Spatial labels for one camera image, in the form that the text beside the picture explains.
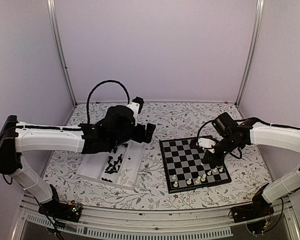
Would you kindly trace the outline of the white bishop piece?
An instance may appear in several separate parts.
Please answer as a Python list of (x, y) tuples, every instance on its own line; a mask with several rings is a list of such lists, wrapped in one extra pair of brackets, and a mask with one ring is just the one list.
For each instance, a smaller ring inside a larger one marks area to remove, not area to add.
[(198, 176), (195, 180), (195, 184), (200, 184), (201, 183), (201, 177)]

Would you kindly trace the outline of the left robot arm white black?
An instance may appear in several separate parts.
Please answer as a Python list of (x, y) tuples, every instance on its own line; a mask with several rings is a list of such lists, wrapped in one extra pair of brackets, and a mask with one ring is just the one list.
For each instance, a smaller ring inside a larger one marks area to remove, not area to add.
[(130, 140), (148, 144), (156, 126), (138, 123), (139, 113), (137, 103), (116, 105), (110, 107), (105, 117), (95, 124), (88, 122), (70, 127), (29, 125), (10, 115), (0, 131), (0, 174), (17, 181), (53, 217), (60, 217), (64, 213), (64, 206), (59, 202), (55, 188), (44, 182), (22, 160), (22, 153), (62, 150), (89, 155), (109, 153)]

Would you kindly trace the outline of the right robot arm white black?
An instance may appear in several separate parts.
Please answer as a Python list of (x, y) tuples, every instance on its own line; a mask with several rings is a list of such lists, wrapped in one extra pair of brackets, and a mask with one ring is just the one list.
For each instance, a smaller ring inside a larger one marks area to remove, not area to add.
[(206, 150), (203, 162), (221, 164), (225, 156), (246, 146), (257, 146), (266, 158), (274, 181), (261, 187), (249, 205), (248, 214), (259, 218), (274, 201), (300, 190), (300, 127), (265, 122), (257, 117), (233, 119), (227, 112), (209, 123), (221, 137), (197, 136), (197, 146)]

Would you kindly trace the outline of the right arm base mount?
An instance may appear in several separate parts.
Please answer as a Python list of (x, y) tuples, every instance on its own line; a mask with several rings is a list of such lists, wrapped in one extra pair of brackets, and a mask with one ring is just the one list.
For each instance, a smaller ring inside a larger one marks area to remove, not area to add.
[(250, 204), (232, 207), (228, 217), (234, 223), (245, 222), (248, 231), (254, 235), (263, 234), (273, 221), (274, 208), (272, 204), (254, 200)]

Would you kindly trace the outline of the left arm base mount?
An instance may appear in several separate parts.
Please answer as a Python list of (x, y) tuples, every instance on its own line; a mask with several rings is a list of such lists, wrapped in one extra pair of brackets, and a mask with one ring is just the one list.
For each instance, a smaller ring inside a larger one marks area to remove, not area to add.
[(40, 204), (38, 212), (55, 219), (77, 223), (81, 217), (82, 204), (73, 200), (68, 203), (51, 200), (47, 203)]

